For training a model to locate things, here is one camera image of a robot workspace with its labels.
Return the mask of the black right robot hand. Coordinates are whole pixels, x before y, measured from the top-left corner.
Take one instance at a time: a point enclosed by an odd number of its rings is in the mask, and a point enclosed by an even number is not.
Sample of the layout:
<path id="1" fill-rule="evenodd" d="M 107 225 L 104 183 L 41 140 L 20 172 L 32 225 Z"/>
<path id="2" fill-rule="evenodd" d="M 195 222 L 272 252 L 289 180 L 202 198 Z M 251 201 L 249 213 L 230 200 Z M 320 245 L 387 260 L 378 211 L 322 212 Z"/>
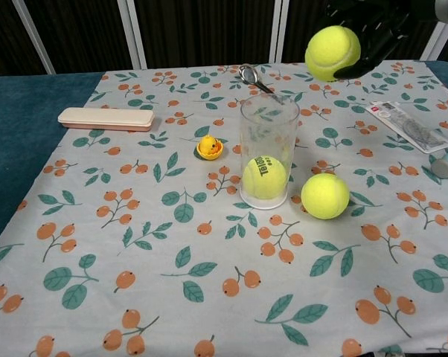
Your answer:
<path id="1" fill-rule="evenodd" d="M 327 1 L 320 26 L 351 29 L 361 48 L 356 63 L 337 70 L 336 79 L 367 74 L 401 42 L 417 36 L 422 23 L 436 19 L 434 1 Z"/>

